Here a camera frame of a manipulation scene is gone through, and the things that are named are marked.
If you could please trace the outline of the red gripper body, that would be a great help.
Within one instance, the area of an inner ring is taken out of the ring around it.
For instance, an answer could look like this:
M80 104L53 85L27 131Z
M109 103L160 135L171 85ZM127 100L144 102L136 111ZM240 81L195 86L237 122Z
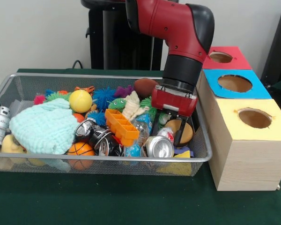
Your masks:
M154 108L176 112L180 116L190 117L198 101L197 91L186 93L179 90L156 85L152 91L151 105Z

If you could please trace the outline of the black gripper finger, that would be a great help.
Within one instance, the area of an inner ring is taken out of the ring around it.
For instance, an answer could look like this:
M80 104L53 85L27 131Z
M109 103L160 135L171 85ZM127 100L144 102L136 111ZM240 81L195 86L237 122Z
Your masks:
M186 130L186 134L184 135L184 129L187 128L187 120L187 117L180 117L179 119L175 120L175 146L184 146L189 141L189 135L187 134L188 130Z
M151 130L152 131L151 132L152 136L155 136L158 133L158 130L159 130L159 117L160 117L161 113L162 113L162 110L160 110L160 109L156 110L155 119L154 119L154 122L153 122L153 125L152 125L152 130Z

